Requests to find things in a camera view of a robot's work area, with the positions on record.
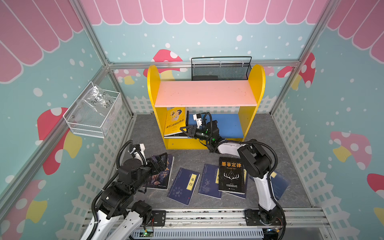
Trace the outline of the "black antler cover book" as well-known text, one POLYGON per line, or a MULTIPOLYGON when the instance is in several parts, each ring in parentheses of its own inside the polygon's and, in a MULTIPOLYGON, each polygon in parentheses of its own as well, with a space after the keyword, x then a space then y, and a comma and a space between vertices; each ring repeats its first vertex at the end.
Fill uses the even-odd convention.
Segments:
POLYGON ((245 193, 244 172, 241 159, 219 158, 219 191, 230 193, 245 193))

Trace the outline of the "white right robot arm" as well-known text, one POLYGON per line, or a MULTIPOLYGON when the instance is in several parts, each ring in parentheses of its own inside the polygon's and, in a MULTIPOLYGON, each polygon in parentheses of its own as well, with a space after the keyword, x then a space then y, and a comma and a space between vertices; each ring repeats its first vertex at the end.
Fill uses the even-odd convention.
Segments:
POLYGON ((197 125, 181 127, 188 138, 205 141, 203 144, 210 153, 235 156, 253 178, 259 197, 258 209, 245 210, 248 226, 266 226, 264 235, 281 240, 286 232, 287 220, 284 209, 278 203, 272 185, 271 175, 278 166, 277 153, 267 144, 255 139, 241 142, 224 139, 220 136, 217 121, 211 113, 194 115, 197 125))

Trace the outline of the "black wolf cover book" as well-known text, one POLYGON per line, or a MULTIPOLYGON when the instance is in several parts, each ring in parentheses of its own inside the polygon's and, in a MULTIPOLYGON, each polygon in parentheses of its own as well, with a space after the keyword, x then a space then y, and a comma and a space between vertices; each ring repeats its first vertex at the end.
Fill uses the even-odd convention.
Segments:
POLYGON ((185 132, 188 132, 187 127, 189 126, 189 111, 186 112, 186 127, 185 127, 185 132))

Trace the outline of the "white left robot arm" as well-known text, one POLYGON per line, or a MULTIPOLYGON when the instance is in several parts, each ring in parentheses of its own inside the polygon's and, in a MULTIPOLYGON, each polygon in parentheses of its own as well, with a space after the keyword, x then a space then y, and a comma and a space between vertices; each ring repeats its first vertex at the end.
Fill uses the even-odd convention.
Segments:
POLYGON ((116 172, 91 204, 93 218, 82 235, 83 240, 133 239, 136 229, 152 237, 155 227, 165 226, 166 211, 153 211, 145 201, 134 201, 149 179, 167 168, 168 154, 145 158, 144 144, 125 142, 116 156, 116 172))

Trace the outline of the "yellow cartoon cover book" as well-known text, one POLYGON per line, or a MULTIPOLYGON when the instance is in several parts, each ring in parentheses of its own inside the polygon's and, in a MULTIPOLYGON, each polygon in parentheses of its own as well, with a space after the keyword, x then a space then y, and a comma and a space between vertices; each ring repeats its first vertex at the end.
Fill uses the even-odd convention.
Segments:
POLYGON ((164 138, 187 138, 187 135, 180 130, 180 128, 187 126, 186 117, 185 107, 175 107, 168 110, 164 129, 164 138))

